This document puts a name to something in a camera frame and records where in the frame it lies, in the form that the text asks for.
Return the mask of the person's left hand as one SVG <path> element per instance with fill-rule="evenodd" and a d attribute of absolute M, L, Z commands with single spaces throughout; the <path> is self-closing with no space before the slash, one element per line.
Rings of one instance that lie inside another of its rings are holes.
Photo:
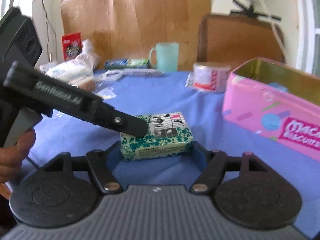
<path fill-rule="evenodd" d="M 36 134 L 33 129 L 24 133 L 15 146 L 8 148 L 1 147 L 1 183 L 11 181 L 18 176 L 22 162 L 28 156 L 30 149 L 35 144 Z"/>

